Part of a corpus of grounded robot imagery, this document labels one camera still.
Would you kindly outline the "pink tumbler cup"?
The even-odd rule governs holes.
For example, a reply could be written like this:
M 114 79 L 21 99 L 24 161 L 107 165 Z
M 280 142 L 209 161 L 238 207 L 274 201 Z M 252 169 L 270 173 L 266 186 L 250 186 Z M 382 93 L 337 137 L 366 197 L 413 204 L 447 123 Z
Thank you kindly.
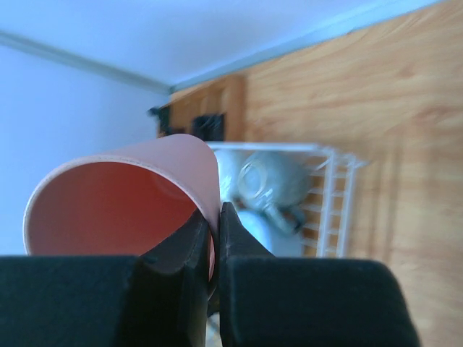
M 212 149 L 174 134 L 55 168 L 31 194 L 22 231 L 29 255 L 140 255 L 195 211 L 217 231 L 220 209 Z

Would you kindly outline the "light blue mug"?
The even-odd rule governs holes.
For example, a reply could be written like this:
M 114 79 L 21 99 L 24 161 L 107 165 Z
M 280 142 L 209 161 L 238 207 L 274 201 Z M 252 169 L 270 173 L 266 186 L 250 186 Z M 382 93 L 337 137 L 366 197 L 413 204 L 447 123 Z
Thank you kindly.
M 276 257 L 302 257 L 304 245 L 299 234 L 285 236 L 265 216 L 251 210 L 239 210 L 241 224 Z

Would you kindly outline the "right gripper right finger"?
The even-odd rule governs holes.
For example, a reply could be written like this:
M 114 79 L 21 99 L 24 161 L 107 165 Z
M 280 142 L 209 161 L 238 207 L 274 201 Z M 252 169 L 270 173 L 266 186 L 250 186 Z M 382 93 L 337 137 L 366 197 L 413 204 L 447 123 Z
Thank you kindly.
M 226 203 L 220 214 L 224 346 L 418 346 L 394 274 L 374 260 L 275 257 Z

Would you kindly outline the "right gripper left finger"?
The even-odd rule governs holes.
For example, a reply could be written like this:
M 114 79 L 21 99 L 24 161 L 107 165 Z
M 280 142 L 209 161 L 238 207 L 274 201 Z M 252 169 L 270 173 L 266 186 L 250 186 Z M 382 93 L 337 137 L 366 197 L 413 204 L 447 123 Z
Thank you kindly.
M 141 256 L 1 258 L 3 346 L 204 346 L 208 224 Z

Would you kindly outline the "grey-green speckled mug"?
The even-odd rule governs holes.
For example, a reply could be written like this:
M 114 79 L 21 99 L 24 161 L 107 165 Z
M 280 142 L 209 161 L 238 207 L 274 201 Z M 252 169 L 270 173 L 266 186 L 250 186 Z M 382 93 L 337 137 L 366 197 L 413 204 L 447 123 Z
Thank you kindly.
M 242 203 L 264 214 L 285 235 L 299 233 L 306 223 L 300 205 L 312 185 L 309 172 L 301 163 L 272 151 L 251 154 L 237 178 Z

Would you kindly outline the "white speckled mug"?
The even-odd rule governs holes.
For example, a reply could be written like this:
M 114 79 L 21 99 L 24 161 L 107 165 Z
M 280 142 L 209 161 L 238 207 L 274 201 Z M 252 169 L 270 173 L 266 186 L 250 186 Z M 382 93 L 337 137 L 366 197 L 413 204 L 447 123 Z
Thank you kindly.
M 236 150 L 215 150 L 214 155 L 218 164 L 221 201 L 233 202 L 239 195 L 237 181 L 247 154 Z

